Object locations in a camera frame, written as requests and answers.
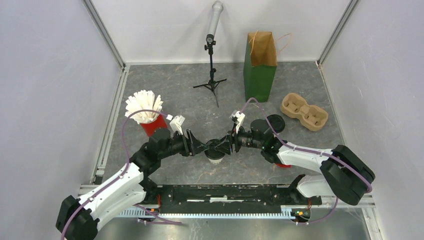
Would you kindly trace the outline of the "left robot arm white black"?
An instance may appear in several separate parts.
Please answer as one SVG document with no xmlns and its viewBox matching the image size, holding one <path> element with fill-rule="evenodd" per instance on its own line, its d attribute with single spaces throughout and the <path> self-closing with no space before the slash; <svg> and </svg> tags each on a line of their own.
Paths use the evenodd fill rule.
<svg viewBox="0 0 424 240">
<path fill-rule="evenodd" d="M 193 157 L 208 149 L 190 130 L 187 134 L 157 129 L 112 177 L 90 192 L 66 197 L 60 206 L 56 228 L 62 240 L 93 240 L 114 217 L 135 204 L 153 203 L 157 185 L 149 179 L 167 157 Z"/>
</svg>

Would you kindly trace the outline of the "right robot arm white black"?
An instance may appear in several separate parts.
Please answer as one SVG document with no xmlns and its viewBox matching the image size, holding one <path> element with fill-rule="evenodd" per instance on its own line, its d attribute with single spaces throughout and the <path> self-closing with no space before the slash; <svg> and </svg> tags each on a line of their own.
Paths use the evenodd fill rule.
<svg viewBox="0 0 424 240">
<path fill-rule="evenodd" d="M 289 189 L 289 199 L 302 204 L 308 198 L 335 196 L 346 204 L 356 206 L 372 191 L 375 173 L 347 146 L 317 149 L 281 140 L 265 119 L 256 119 L 245 131 L 238 122 L 227 135 L 208 143 L 207 157 L 219 160 L 237 153 L 240 148 L 259 149 L 264 159 L 276 165 L 298 166 L 318 174 L 303 176 Z"/>
</svg>

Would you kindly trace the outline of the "black plastic cup lid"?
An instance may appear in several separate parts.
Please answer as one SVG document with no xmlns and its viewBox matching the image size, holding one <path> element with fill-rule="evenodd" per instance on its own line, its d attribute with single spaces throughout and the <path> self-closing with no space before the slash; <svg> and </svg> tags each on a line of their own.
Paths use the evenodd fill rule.
<svg viewBox="0 0 424 240">
<path fill-rule="evenodd" d="M 286 122 L 283 119 L 283 117 L 279 114 L 271 114 L 267 116 L 268 121 L 270 122 L 272 128 L 274 129 L 274 131 L 279 134 L 281 133 L 285 127 L 286 127 Z"/>
</svg>

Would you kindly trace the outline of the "green brown paper bag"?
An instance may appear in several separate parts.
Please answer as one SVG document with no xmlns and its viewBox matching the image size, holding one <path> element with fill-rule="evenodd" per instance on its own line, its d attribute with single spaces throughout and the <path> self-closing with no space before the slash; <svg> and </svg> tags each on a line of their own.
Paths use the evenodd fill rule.
<svg viewBox="0 0 424 240">
<path fill-rule="evenodd" d="M 247 34 L 243 64 L 245 99 L 267 102 L 273 86 L 278 61 L 275 38 L 271 31 Z"/>
</svg>

